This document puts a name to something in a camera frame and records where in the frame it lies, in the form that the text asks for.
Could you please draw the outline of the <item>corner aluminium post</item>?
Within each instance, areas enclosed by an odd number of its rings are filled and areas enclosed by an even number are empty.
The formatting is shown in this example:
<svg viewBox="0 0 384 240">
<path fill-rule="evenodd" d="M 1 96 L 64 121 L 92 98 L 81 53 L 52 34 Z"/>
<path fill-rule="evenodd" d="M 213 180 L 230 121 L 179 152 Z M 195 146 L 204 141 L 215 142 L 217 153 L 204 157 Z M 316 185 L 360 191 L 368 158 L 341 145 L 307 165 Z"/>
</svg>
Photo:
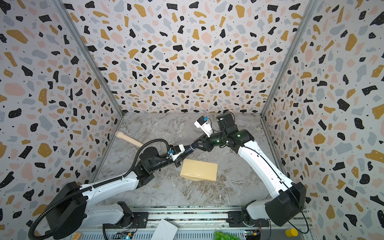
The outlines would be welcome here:
<svg viewBox="0 0 384 240">
<path fill-rule="evenodd" d="M 318 5 L 319 1 L 318 0 L 310 0 L 309 1 L 309 4 L 304 12 L 304 15 L 303 15 L 303 19 L 301 20 L 299 26 L 298 26 L 298 30 L 293 38 L 293 41 L 288 49 L 288 52 L 284 58 L 284 61 L 282 63 L 282 67 L 281 69 L 279 70 L 279 73 L 277 75 L 277 79 L 275 80 L 274 84 L 272 85 L 271 87 L 271 91 L 270 91 L 270 94 L 266 100 L 266 103 L 262 109 L 262 112 L 261 112 L 261 117 L 262 119 L 264 118 L 264 116 L 267 115 L 267 112 L 268 112 L 268 108 L 269 106 L 271 105 L 273 99 L 274 99 L 274 94 L 278 91 L 278 87 L 279 85 L 281 84 L 282 80 L 283 80 L 283 77 L 289 67 L 289 64 L 296 52 L 296 49 L 303 37 L 303 34 L 307 28 L 307 25 L 310 21 L 310 18 L 311 16 L 313 15 L 317 5 Z"/>
<path fill-rule="evenodd" d="M 67 12 L 65 5 L 63 4 L 63 1 L 51 1 L 55 10 L 57 11 L 60 18 L 63 20 L 63 23 L 65 24 L 66 28 L 70 32 L 70 34 L 73 37 L 74 42 L 77 44 L 82 56 L 85 58 L 87 64 L 89 65 L 91 71 L 96 75 L 97 80 L 101 84 L 101 87 L 103 88 L 104 93 L 108 97 L 108 99 L 111 102 L 111 105 L 115 108 L 118 116 L 122 118 L 124 116 L 123 111 L 120 109 L 119 104 L 115 97 L 112 94 L 112 91 L 110 90 L 107 82 L 105 81 L 101 71 L 99 70 L 97 64 L 95 63 L 94 59 L 92 58 L 86 44 L 81 38 L 81 35 L 79 31 L 77 30 L 75 24 L 73 23 L 69 13 Z"/>
</svg>

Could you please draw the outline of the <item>white paper sheet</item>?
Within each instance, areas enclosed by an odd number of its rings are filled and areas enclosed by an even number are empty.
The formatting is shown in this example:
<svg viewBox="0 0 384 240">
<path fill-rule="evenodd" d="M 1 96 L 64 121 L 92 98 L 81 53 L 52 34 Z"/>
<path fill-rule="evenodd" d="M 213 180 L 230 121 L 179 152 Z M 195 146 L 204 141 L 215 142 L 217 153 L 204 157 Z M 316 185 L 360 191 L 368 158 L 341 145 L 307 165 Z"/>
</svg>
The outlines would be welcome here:
<svg viewBox="0 0 384 240">
<path fill-rule="evenodd" d="M 165 219 L 161 219 L 151 240 L 173 240 L 179 228 L 169 223 Z"/>
</svg>

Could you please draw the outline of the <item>yellow paper envelope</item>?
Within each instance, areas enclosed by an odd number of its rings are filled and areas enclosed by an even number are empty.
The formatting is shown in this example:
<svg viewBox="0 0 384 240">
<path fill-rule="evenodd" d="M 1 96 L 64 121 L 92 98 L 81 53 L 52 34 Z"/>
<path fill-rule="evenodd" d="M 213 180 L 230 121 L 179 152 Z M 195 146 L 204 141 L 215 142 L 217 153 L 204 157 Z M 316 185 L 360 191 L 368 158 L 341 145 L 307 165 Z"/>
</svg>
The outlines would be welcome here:
<svg viewBox="0 0 384 240">
<path fill-rule="evenodd" d="M 180 176 L 192 181 L 217 180 L 218 164 L 185 159 Z"/>
</svg>

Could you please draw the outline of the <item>right circuit board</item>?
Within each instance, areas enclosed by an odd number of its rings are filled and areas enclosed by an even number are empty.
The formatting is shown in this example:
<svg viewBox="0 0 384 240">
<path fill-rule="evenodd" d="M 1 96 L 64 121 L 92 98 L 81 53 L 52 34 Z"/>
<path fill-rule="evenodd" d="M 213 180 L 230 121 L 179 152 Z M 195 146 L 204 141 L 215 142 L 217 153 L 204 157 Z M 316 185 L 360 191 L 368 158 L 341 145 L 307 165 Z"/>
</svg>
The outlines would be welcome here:
<svg viewBox="0 0 384 240">
<path fill-rule="evenodd" d="M 246 240 L 260 240 L 261 231 L 260 230 L 245 231 L 245 238 Z"/>
</svg>

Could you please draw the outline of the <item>left circuit board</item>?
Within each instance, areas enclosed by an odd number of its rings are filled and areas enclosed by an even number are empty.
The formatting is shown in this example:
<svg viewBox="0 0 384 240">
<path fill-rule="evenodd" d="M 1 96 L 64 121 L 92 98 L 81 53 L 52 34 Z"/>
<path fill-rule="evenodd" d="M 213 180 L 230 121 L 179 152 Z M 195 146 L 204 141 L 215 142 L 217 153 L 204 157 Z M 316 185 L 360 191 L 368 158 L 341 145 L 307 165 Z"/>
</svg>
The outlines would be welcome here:
<svg viewBox="0 0 384 240">
<path fill-rule="evenodd" d="M 118 232 L 115 235 L 113 235 L 113 240 L 132 240 L 134 237 L 134 232 L 130 231 L 124 231 L 124 232 Z"/>
</svg>

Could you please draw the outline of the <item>right corner aluminium post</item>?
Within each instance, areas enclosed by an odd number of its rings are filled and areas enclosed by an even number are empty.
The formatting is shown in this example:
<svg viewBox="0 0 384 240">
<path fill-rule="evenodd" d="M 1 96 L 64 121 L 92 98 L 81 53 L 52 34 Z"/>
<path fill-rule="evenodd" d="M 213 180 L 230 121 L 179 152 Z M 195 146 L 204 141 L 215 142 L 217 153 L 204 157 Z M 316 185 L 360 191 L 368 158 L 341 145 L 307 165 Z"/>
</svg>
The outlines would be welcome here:
<svg viewBox="0 0 384 240">
<path fill-rule="evenodd" d="M 281 69 L 279 70 L 279 73 L 277 75 L 277 79 L 275 80 L 274 84 L 272 85 L 271 87 L 271 91 L 270 91 L 270 94 L 266 100 L 266 103 L 262 109 L 262 112 L 261 112 L 261 117 L 262 119 L 264 118 L 264 116 L 267 115 L 267 112 L 268 112 L 268 108 L 269 106 L 271 105 L 273 99 L 274 99 L 274 94 L 278 91 L 278 87 L 279 85 L 281 84 L 282 80 L 283 80 L 283 77 L 289 67 L 289 64 L 296 52 L 296 49 L 303 37 L 303 34 L 307 28 L 307 25 L 310 21 L 310 18 L 311 16 L 313 15 L 317 5 L 318 5 L 319 1 L 318 0 L 310 0 L 309 1 L 309 4 L 304 12 L 304 15 L 303 15 L 303 19 L 301 20 L 299 26 L 298 26 L 298 30 L 293 38 L 293 41 L 288 49 L 288 52 L 284 58 L 284 61 L 282 63 L 282 67 Z"/>
</svg>

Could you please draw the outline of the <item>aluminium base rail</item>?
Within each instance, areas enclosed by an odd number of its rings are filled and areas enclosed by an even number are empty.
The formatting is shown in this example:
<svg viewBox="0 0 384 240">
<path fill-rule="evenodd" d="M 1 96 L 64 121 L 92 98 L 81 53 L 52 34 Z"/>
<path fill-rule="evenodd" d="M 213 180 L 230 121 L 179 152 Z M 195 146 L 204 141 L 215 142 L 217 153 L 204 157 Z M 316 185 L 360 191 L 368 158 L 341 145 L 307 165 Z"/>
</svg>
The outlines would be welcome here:
<svg viewBox="0 0 384 240">
<path fill-rule="evenodd" d="M 317 239 L 309 219 L 295 217 L 279 227 L 271 220 L 259 219 L 246 225 L 239 206 L 229 207 L 146 207 L 133 208 L 133 223 L 127 227 L 107 224 L 80 227 L 69 240 L 112 240 L 118 232 L 134 232 L 133 240 L 150 240 L 161 219 L 179 228 L 174 240 L 213 240 L 214 232 L 236 235 L 245 240 L 245 231 L 260 230 L 261 240 L 289 240 L 285 231 L 298 228 L 297 240 Z"/>
</svg>

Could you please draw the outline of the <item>yellow cylinder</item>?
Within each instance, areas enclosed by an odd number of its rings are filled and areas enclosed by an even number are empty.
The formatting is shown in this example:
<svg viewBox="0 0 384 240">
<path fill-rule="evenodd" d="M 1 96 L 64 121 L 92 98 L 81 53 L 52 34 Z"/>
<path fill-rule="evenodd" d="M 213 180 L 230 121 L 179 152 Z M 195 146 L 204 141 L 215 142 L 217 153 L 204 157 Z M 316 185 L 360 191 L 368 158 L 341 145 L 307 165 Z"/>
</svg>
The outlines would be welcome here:
<svg viewBox="0 0 384 240">
<path fill-rule="evenodd" d="M 288 229 L 285 233 L 288 238 L 297 237 L 299 235 L 299 232 L 296 229 Z"/>
</svg>

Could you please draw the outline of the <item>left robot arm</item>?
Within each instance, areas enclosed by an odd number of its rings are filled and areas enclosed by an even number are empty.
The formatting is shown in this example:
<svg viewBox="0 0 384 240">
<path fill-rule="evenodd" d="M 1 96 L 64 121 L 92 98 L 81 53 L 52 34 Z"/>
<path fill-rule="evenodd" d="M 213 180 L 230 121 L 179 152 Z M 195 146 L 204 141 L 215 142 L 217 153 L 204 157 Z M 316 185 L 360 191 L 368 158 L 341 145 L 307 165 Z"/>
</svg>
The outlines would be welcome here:
<svg viewBox="0 0 384 240">
<path fill-rule="evenodd" d="M 50 227 L 48 237 L 60 240 L 85 226 L 110 224 L 122 228 L 131 225 L 133 213 L 125 202 L 105 208 L 97 204 L 145 186 L 154 178 L 155 171 L 169 165 L 179 167 L 189 154 L 182 145 L 168 146 L 165 154 L 159 154 L 155 147 L 142 146 L 126 173 L 92 184 L 66 184 L 43 213 Z"/>
</svg>

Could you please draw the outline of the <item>left corner aluminium post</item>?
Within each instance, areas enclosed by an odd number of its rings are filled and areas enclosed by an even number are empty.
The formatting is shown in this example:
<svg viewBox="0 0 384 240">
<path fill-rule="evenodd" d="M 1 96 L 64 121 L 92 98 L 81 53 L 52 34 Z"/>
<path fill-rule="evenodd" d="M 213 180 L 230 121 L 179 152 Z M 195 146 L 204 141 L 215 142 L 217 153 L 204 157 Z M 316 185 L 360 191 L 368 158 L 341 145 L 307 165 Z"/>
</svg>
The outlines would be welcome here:
<svg viewBox="0 0 384 240">
<path fill-rule="evenodd" d="M 108 99 L 111 102 L 111 105 L 115 108 L 118 116 L 122 118 L 124 116 L 123 111 L 120 109 L 119 104 L 115 97 L 112 94 L 112 91 L 110 90 L 107 82 L 105 81 L 101 71 L 99 70 L 97 64 L 95 63 L 94 59 L 92 58 L 86 44 L 81 38 L 81 35 L 79 31 L 77 30 L 75 24 L 73 23 L 69 13 L 67 12 L 65 5 L 63 4 L 63 1 L 51 1 L 55 10 L 57 11 L 60 18 L 63 20 L 63 23 L 65 24 L 66 28 L 70 32 L 70 34 L 73 37 L 74 42 L 77 44 L 82 56 L 85 58 L 87 64 L 89 65 L 91 71 L 96 75 L 97 80 L 101 84 L 101 87 L 103 88 L 104 93 L 108 97 Z"/>
</svg>

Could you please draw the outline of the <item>green plastic bag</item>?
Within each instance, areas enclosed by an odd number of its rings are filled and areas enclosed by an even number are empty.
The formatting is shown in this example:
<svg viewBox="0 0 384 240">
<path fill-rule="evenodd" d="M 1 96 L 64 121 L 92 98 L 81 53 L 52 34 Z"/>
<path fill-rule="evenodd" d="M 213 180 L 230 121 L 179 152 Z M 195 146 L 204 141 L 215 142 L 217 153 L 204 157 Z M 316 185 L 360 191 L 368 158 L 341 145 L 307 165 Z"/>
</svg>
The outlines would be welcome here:
<svg viewBox="0 0 384 240">
<path fill-rule="evenodd" d="M 214 232 L 214 240 L 240 240 L 240 238 L 233 234 L 216 231 Z"/>
</svg>

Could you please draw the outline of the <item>circuit board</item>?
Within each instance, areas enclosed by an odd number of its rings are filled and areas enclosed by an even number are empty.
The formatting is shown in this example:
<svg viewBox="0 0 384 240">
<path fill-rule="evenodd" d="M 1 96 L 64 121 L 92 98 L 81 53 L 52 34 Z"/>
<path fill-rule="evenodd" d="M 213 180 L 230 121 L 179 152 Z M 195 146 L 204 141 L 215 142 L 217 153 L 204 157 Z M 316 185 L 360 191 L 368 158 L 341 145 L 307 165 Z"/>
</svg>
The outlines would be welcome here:
<svg viewBox="0 0 384 240">
<path fill-rule="evenodd" d="M 124 231 L 124 232 L 118 232 L 115 235 L 113 235 L 113 240 L 132 240 L 134 237 L 134 232 L 130 231 Z"/>
<path fill-rule="evenodd" d="M 246 240 L 260 240 L 261 231 L 260 230 L 245 231 L 245 238 Z"/>
</svg>

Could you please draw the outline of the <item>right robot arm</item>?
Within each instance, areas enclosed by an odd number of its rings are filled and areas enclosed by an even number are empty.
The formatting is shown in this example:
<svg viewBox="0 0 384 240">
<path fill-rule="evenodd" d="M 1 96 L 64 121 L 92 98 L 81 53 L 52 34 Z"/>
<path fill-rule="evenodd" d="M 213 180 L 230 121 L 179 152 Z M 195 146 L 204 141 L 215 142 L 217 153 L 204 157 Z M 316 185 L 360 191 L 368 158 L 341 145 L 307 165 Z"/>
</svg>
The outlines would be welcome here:
<svg viewBox="0 0 384 240">
<path fill-rule="evenodd" d="M 252 225 L 259 219 L 271 220 L 282 227 L 298 214 L 303 214 L 307 189 L 294 183 L 264 154 L 255 138 L 247 130 L 239 130 L 234 115 L 223 113 L 216 118 L 215 131 L 208 117 L 201 116 L 194 125 L 204 132 L 192 146 L 205 152 L 214 147 L 228 147 L 244 159 L 266 186 L 270 201 L 252 201 L 242 207 L 243 222 Z"/>
</svg>

